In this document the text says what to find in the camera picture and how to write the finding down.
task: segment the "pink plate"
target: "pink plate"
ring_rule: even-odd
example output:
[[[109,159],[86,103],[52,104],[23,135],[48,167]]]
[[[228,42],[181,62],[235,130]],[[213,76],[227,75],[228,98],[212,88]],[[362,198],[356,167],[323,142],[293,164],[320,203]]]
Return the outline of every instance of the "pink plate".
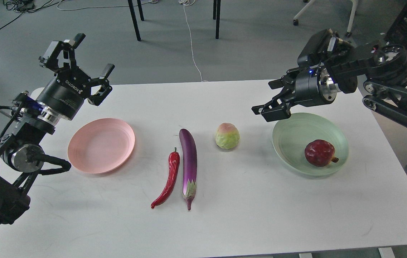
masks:
[[[68,145],[70,163],[86,173],[118,168],[135,145],[133,129],[120,119],[98,119],[81,127]]]

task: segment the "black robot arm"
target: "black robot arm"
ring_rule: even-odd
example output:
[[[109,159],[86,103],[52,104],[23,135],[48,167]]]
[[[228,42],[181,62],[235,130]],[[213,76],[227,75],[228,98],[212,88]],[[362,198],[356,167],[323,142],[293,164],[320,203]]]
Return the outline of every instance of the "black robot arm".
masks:
[[[365,75],[366,107],[407,127],[407,50],[374,41],[352,47],[326,29],[313,35],[297,59],[299,67],[269,82],[279,89],[271,101],[253,106],[267,122],[287,119],[295,105],[331,104],[338,92],[353,93],[357,76]]]
[[[39,60],[42,67],[54,72],[54,77],[36,100],[30,98],[28,92],[23,92],[12,101],[13,106],[0,106],[0,110],[12,111],[10,121],[0,133],[0,160],[21,172],[14,183],[0,176],[0,224],[13,224],[29,209],[27,193],[38,175],[54,175],[71,168],[68,161],[44,153],[39,145],[43,137],[54,133],[59,119],[73,119],[84,99],[98,106],[112,90],[107,77],[114,65],[108,64],[98,78],[90,78],[76,66],[74,50],[83,39],[84,34],[78,34],[73,40],[52,41]],[[59,67],[61,52],[67,62]],[[100,89],[91,95],[91,88],[95,86]],[[13,123],[14,129],[6,134]],[[42,170],[44,163],[59,168]]]

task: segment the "green bowl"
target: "green bowl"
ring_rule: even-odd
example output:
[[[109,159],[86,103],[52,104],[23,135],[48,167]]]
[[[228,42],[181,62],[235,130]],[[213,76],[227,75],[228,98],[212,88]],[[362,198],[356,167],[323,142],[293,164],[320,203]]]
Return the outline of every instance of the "green bowl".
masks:
[[[339,161],[325,167],[308,163],[304,150],[315,139],[323,139],[334,145],[334,155]],[[328,119],[310,113],[294,113],[289,119],[278,121],[273,128],[272,143],[278,156],[289,167],[312,176],[330,175],[339,171],[349,155],[348,142],[342,130]]]

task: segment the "eggplant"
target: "eggplant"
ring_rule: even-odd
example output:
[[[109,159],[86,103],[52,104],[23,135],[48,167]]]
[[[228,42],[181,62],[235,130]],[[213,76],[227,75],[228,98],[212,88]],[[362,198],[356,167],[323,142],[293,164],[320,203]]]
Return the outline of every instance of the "eggplant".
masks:
[[[179,131],[179,140],[183,149],[183,198],[190,211],[197,192],[197,149],[194,138],[186,129]]]

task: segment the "black table leg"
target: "black table leg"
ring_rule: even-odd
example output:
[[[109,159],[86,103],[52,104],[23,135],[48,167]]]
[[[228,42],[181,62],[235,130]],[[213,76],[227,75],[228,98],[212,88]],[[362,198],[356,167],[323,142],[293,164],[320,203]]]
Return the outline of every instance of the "black table leg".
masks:
[[[136,40],[141,41],[140,31],[138,30],[138,23],[136,23],[135,10],[133,10],[132,0],[127,1],[129,2],[130,15],[132,16],[133,27],[135,28]]]
[[[216,0],[213,0],[213,20],[216,20]]]
[[[141,0],[136,0],[136,3],[138,5],[138,10],[140,12],[140,20],[144,21],[145,18],[143,16],[143,7],[141,6]]]
[[[221,16],[221,0],[216,5],[216,39],[219,39],[219,17]]]

